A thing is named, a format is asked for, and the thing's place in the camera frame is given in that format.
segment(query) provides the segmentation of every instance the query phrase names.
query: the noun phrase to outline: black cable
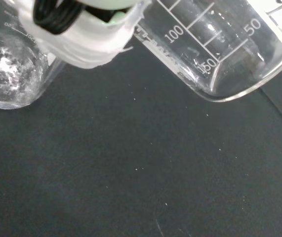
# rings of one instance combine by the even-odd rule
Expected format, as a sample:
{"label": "black cable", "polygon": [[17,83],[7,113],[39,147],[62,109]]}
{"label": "black cable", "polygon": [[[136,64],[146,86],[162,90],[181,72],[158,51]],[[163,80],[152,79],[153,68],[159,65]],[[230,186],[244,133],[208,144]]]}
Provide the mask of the black cable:
{"label": "black cable", "polygon": [[33,21],[38,26],[59,35],[68,30],[85,9],[83,3],[76,0],[35,0]]}

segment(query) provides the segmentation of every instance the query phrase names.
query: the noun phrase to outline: ice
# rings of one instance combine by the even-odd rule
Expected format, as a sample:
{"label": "ice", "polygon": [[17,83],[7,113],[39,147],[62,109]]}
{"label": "ice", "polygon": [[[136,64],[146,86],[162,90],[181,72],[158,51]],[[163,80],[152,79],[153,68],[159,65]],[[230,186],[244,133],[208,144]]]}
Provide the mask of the ice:
{"label": "ice", "polygon": [[38,96],[47,58],[35,44],[0,34],[0,101],[25,104]]}

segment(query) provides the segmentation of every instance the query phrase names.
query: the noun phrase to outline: printed number 50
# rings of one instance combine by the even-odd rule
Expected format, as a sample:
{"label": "printed number 50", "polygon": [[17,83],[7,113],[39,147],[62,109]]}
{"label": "printed number 50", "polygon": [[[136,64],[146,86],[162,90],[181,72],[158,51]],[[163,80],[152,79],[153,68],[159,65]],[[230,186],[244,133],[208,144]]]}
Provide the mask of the printed number 50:
{"label": "printed number 50", "polygon": [[247,24],[244,27],[244,30],[248,33],[249,36],[252,36],[253,34],[255,34],[255,31],[260,29],[261,24],[257,19],[252,19],[250,21],[250,25]]}

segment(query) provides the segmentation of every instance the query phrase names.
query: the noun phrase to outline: glass beaker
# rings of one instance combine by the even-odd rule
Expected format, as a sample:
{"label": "glass beaker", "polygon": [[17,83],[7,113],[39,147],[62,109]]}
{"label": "glass beaker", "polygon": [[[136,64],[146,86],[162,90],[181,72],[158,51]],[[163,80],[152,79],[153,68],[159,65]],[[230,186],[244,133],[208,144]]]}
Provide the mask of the glass beaker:
{"label": "glass beaker", "polygon": [[13,0],[0,0],[0,109],[37,100],[65,65],[44,54],[21,26]]}
{"label": "glass beaker", "polygon": [[282,70],[280,0],[155,0],[135,35],[210,101],[246,95]]}

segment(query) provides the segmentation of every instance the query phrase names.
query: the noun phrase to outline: dark gray surface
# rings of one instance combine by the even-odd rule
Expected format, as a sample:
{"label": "dark gray surface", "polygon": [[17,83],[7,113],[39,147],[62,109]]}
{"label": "dark gray surface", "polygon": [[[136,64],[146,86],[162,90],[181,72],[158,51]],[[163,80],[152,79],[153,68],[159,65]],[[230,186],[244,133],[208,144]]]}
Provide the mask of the dark gray surface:
{"label": "dark gray surface", "polygon": [[133,44],[0,111],[0,237],[282,237],[281,113],[204,101]]}

